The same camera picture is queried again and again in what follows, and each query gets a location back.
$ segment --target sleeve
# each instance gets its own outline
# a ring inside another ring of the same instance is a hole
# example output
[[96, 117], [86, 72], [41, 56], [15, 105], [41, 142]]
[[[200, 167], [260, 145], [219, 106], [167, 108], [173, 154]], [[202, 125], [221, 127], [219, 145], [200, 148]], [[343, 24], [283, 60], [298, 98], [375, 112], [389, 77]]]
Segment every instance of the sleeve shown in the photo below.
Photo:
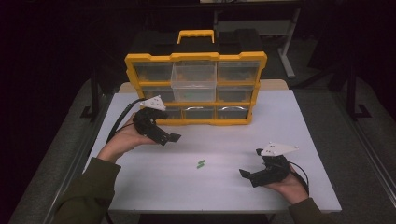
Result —
[[114, 197], [120, 166], [91, 158], [62, 196], [53, 223], [100, 223]]
[[322, 214], [312, 198], [289, 207], [295, 224], [335, 224], [326, 214]]

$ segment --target dark background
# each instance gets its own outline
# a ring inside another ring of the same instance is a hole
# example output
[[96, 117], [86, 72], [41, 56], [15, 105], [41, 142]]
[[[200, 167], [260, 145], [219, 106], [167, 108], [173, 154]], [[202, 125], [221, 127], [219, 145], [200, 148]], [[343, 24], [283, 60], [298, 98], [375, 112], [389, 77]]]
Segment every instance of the dark background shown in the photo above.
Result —
[[[137, 2], [0, 3], [1, 222], [9, 220], [79, 88], [93, 70], [101, 88], [112, 92], [127, 81], [123, 59], [136, 32], [212, 29], [209, 11], [145, 13], [123, 9]], [[294, 38], [318, 40], [309, 64], [312, 67], [326, 69], [350, 56], [360, 77], [396, 119], [395, 8], [389, 2], [305, 1]], [[262, 13], [251, 15], [260, 17]]]

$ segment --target dark floor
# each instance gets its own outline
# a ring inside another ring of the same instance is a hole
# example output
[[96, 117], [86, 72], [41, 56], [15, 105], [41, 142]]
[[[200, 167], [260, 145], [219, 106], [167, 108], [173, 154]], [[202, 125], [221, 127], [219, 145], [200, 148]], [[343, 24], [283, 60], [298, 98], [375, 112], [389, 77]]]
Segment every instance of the dark floor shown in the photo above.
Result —
[[[145, 27], [142, 20], [144, 17], [126, 12], [98, 14], [91, 11], [80, 13], [76, 10], [95, 4], [99, 3], [90, 0], [37, 0], [4, 1], [0, 5], [1, 33], [5, 34], [0, 41], [2, 49], [5, 49], [2, 52], [6, 52], [2, 53], [5, 57], [1, 60], [1, 75], [4, 78], [2, 84], [6, 84], [1, 88], [1, 102], [5, 105], [5, 113], [1, 116], [4, 138], [4, 150], [0, 157], [1, 222], [8, 222], [66, 115], [70, 114], [70, 107], [78, 91], [91, 74], [95, 71], [101, 80], [102, 89], [108, 92], [127, 80], [123, 57], [134, 33]], [[188, 20], [181, 23], [189, 27]], [[205, 25], [205, 20], [193, 23], [194, 27]], [[299, 37], [311, 35], [309, 32], [304, 34], [303, 31], [306, 30], [309, 29], [300, 28], [300, 35], [296, 36], [290, 46], [290, 62], [297, 75], [295, 79], [286, 78], [274, 50], [281, 39], [263, 39], [264, 50], [269, 56], [268, 66], [263, 72], [264, 78], [282, 78], [292, 86], [319, 72], [318, 69], [307, 67], [318, 37], [302, 40]], [[374, 63], [383, 65], [377, 67], [382, 68], [379, 71], [393, 74], [394, 67], [386, 67], [389, 62], [375, 60]], [[396, 219], [394, 206], [387, 199], [385, 191], [382, 191], [369, 160], [359, 150], [360, 143], [354, 137], [345, 138], [355, 134], [347, 128], [347, 116], [337, 103], [339, 99], [345, 100], [344, 89], [339, 94], [327, 91], [331, 77], [328, 75], [308, 89], [295, 93], [344, 209], [342, 213], [333, 216], [340, 223], [392, 223]], [[359, 119], [359, 125], [375, 145], [378, 156], [391, 175], [396, 176], [396, 128], [392, 119], [395, 115], [389, 107], [389, 100], [375, 96], [378, 89], [381, 90], [380, 84], [377, 81], [359, 81], [357, 103], [366, 105], [373, 116], [371, 119]], [[383, 86], [382, 89], [386, 89], [389, 84], [383, 83]], [[89, 91], [84, 89], [83, 94], [87, 97]], [[334, 122], [322, 124], [326, 121], [327, 114], [320, 111], [329, 113], [328, 117], [335, 114]], [[332, 127], [326, 130], [322, 128], [329, 125]], [[329, 143], [328, 137], [338, 138], [332, 138], [335, 140]], [[290, 218], [277, 216], [274, 223], [290, 223]]]

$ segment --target person's left hand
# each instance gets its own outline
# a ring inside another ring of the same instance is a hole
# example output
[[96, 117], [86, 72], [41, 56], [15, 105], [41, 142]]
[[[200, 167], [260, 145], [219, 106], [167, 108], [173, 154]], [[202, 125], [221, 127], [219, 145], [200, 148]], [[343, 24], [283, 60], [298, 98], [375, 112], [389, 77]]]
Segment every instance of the person's left hand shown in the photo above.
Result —
[[97, 158], [103, 161], [116, 162], [125, 152], [144, 144], [156, 144], [153, 140], [141, 135], [134, 128], [132, 118], [120, 128], [111, 140], [102, 148]]

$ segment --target background table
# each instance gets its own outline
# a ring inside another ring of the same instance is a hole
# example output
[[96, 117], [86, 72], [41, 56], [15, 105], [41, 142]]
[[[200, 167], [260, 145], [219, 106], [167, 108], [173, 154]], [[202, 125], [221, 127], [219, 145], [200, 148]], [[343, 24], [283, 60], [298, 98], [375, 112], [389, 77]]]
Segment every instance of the background table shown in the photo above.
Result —
[[[117, 93], [92, 148], [96, 156], [136, 93]], [[136, 105], [130, 112], [136, 111]], [[275, 213], [288, 204], [276, 192], [253, 188], [239, 169], [264, 169], [255, 149], [269, 142], [298, 146], [286, 155], [309, 177], [311, 196], [323, 212], [341, 206], [320, 161], [292, 91], [260, 91], [253, 121], [241, 126], [162, 126], [180, 133], [177, 143], [140, 146], [119, 159], [122, 166], [110, 210], [136, 213]], [[198, 161], [206, 160], [197, 169]]]

